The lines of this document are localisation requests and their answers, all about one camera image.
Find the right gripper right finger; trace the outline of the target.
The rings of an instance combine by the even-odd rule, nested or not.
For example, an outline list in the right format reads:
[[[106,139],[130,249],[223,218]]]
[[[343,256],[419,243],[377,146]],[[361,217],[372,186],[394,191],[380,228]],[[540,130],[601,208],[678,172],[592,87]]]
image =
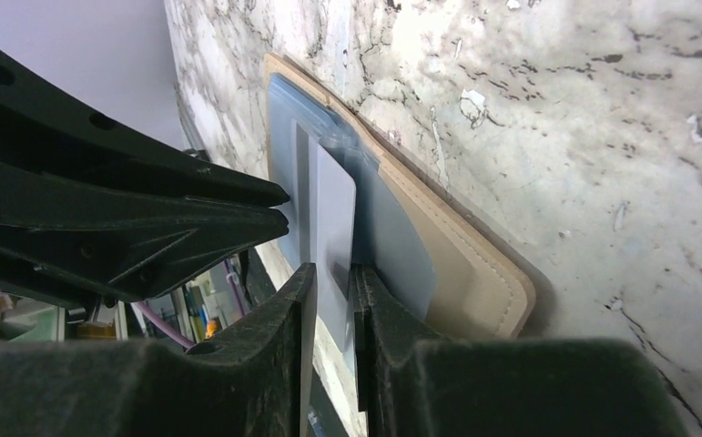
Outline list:
[[[653,366],[608,339],[454,340],[376,271],[350,270],[359,407],[372,436],[683,436]]]

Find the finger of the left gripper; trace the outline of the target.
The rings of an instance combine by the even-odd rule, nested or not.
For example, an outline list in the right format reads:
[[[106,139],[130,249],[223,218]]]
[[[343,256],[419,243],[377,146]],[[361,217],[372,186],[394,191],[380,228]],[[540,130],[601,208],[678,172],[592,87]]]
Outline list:
[[[195,158],[70,96],[0,50],[0,162],[166,198],[270,208],[277,184]]]
[[[161,296],[287,233],[279,185],[194,158],[0,161],[0,290],[55,305]]]

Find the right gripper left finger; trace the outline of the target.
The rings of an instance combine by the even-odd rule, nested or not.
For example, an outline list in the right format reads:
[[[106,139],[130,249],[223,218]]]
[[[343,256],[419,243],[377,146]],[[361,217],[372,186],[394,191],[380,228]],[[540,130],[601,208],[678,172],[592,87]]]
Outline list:
[[[316,268],[184,353],[154,340],[0,342],[0,436],[302,436]]]

